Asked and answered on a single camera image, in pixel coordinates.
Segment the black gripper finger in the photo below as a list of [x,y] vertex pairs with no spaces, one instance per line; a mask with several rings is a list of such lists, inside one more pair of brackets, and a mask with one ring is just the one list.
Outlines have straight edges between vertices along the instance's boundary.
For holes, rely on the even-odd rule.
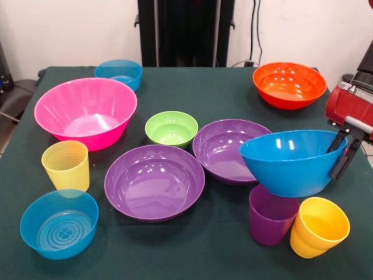
[[353,142],[350,144],[349,148],[347,149],[347,152],[336,161],[331,171],[329,172],[329,176],[332,180],[337,180],[341,178],[343,173],[346,171],[348,165],[352,161],[353,157],[355,156],[356,152],[358,151],[363,140],[364,138],[353,139]]
[[343,147],[343,152],[346,153],[346,132],[339,131],[334,137],[332,143],[329,145],[326,153],[334,152],[338,148]]

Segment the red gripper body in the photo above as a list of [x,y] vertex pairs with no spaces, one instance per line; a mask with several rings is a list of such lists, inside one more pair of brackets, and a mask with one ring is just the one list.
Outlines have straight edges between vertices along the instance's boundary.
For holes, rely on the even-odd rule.
[[331,92],[326,117],[341,126],[350,125],[364,131],[372,140],[372,93],[346,82]]

